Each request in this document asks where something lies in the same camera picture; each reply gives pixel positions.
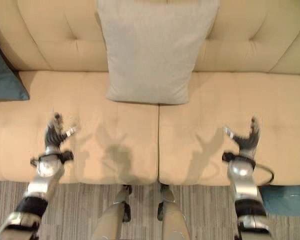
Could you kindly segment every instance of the couch seam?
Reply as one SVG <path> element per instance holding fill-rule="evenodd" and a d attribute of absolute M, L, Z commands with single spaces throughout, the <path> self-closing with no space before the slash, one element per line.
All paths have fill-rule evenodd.
<path fill-rule="evenodd" d="M 26 24 L 25 19 L 24 19 L 24 17 L 23 17 L 22 14 L 21 14 L 21 11 L 20 11 L 18 2 L 16 3 L 16 7 L 17 7 L 17 9 L 18 9 L 18 12 L 19 12 L 19 14 L 20 14 L 20 16 L 21 16 L 21 19 L 22 19 L 22 21 L 23 21 L 23 23 L 24 23 L 24 25 L 25 25 L 25 27 L 26 27 L 26 29 L 27 29 L 27 31 L 28 31 L 30 37 L 32 38 L 32 41 L 34 42 L 34 44 L 35 44 L 35 46 L 36 46 L 36 48 L 37 48 L 39 54 L 41 55 L 41 57 L 42 57 L 42 59 L 45 61 L 45 63 L 48 65 L 48 67 L 50 68 L 50 70 L 54 71 L 54 69 L 52 68 L 52 66 L 48 63 L 48 61 L 47 61 L 46 58 L 44 57 L 43 53 L 41 52 L 41 50 L 40 50 L 40 48 L 39 48 L 37 42 L 36 42 L 35 39 L 34 39 L 34 37 L 32 36 L 32 34 L 31 34 L 31 32 L 30 32 L 30 30 L 29 30 L 27 24 Z"/>
<path fill-rule="evenodd" d="M 157 160 L 157 181 L 160 182 L 160 103 L 158 104 Z"/>
<path fill-rule="evenodd" d="M 295 41 L 297 40 L 299 35 L 300 35 L 300 30 L 299 30 L 298 34 L 295 36 L 295 38 L 293 39 L 293 41 L 290 43 L 290 45 L 287 47 L 287 49 L 284 51 L 284 53 L 281 55 L 281 57 L 278 59 L 276 64 L 268 71 L 268 73 L 271 73 L 271 71 L 281 62 L 282 58 L 286 55 L 286 53 L 289 51 L 289 49 L 293 46 L 293 44 L 295 43 Z"/>

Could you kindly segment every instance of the couch back cushion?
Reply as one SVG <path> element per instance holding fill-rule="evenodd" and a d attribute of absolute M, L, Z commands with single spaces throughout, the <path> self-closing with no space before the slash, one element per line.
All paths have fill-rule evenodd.
<path fill-rule="evenodd" d="M 0 48 L 17 70 L 108 71 L 97 7 L 0 0 Z M 221 0 L 194 70 L 300 74 L 300 0 Z"/>

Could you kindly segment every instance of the floor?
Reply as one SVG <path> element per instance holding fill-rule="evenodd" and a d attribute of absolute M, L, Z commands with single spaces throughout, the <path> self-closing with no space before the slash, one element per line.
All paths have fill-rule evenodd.
<path fill-rule="evenodd" d="M 26 183 L 0 181 L 0 225 L 14 210 Z M 89 240 L 98 218 L 109 206 L 120 186 L 59 185 L 40 228 L 40 240 Z M 173 186 L 193 240 L 233 240 L 236 215 L 229 187 Z M 124 224 L 121 239 L 160 240 L 157 220 L 160 202 L 157 183 L 133 186 L 130 196 L 132 220 Z M 276 240 L 300 240 L 300 217 L 270 216 Z"/>

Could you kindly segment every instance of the couch cushion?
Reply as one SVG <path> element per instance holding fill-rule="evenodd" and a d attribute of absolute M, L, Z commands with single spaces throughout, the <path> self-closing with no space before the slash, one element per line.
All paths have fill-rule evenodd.
<path fill-rule="evenodd" d="M 273 184 L 300 185 L 300 75 L 193 73 L 190 102 L 160 106 L 159 180 L 175 185 L 228 185 L 225 150 L 238 147 L 228 125 L 248 135 L 253 115 L 262 122 L 255 159 L 275 172 Z M 269 175 L 256 169 L 257 183 Z"/>
<path fill-rule="evenodd" d="M 0 102 L 0 180 L 27 182 L 30 158 L 44 152 L 52 110 L 81 131 L 62 183 L 148 184 L 158 177 L 158 106 L 107 100 L 108 73 L 20 72 L 30 101 Z"/>
<path fill-rule="evenodd" d="M 0 0 L 0 48 L 22 71 L 107 71 L 97 7 L 97 0 Z M 220 0 L 195 70 L 300 74 L 300 0 Z"/>

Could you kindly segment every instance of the blue pillow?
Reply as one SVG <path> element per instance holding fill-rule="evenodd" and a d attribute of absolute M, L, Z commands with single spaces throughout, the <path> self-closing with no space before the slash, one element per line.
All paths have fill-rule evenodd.
<path fill-rule="evenodd" d="M 267 185 L 260 192 L 269 214 L 300 216 L 300 185 Z"/>
<path fill-rule="evenodd" d="M 28 100 L 29 95 L 21 81 L 10 70 L 0 54 L 0 100 Z"/>

